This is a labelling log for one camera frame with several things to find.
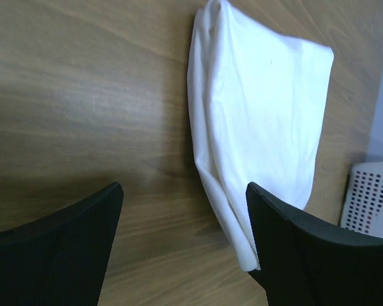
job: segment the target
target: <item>white cloth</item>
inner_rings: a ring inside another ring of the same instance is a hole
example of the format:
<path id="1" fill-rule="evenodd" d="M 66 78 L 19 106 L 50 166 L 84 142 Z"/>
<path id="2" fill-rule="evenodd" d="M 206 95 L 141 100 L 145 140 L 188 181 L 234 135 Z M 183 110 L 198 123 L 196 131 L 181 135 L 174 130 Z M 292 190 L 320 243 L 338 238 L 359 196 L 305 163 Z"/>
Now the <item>white cloth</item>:
<path id="1" fill-rule="evenodd" d="M 195 163 L 244 271 L 259 267 L 245 198 L 253 181 L 304 209 L 309 200 L 330 48 L 280 35 L 225 0 L 195 17 L 188 99 Z"/>

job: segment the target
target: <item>folded cloth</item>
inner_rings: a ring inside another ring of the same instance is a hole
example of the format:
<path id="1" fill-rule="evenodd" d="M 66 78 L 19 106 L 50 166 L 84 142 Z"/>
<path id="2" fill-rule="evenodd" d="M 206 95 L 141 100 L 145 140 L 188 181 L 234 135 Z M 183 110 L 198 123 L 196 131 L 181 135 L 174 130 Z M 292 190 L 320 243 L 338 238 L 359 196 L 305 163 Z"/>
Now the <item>folded cloth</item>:
<path id="1" fill-rule="evenodd" d="M 256 182 L 304 209 L 309 200 L 330 48 L 275 33 L 225 0 L 195 17 L 188 99 L 195 164 L 244 271 L 259 268 L 245 190 Z"/>

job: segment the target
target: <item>black mesh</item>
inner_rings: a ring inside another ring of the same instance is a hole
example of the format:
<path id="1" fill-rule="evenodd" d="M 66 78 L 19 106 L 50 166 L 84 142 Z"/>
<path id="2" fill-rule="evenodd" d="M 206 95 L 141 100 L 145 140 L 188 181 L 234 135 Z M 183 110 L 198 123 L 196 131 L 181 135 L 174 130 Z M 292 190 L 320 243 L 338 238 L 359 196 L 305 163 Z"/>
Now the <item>black mesh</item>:
<path id="1" fill-rule="evenodd" d="M 0 233 L 0 305 L 96 305 L 122 200 L 114 183 Z"/>
<path id="2" fill-rule="evenodd" d="M 383 305 L 383 239 L 333 226 L 254 183 L 246 196 L 261 265 L 250 274 L 270 306 Z"/>

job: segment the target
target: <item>wooden table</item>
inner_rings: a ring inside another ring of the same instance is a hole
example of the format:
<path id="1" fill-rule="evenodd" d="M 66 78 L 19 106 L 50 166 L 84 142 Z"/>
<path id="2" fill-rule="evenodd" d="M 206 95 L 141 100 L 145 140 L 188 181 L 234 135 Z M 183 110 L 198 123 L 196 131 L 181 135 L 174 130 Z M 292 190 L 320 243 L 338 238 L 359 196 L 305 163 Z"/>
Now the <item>wooden table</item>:
<path id="1" fill-rule="evenodd" d="M 335 60 L 308 211 L 338 222 L 383 67 L 383 1 L 235 0 Z M 100 305 L 266 305 L 193 163 L 186 69 L 205 0 L 0 0 L 0 231 L 114 180 L 125 201 Z"/>

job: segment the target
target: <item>white plastic basket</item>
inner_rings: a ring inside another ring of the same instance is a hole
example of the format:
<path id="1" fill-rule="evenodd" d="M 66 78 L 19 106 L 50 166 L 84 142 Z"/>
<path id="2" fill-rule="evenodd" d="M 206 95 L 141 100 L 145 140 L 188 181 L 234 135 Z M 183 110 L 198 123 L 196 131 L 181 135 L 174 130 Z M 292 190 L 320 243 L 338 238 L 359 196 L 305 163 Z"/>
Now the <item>white plastic basket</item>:
<path id="1" fill-rule="evenodd" d="M 383 163 L 351 168 L 340 226 L 383 238 Z"/>

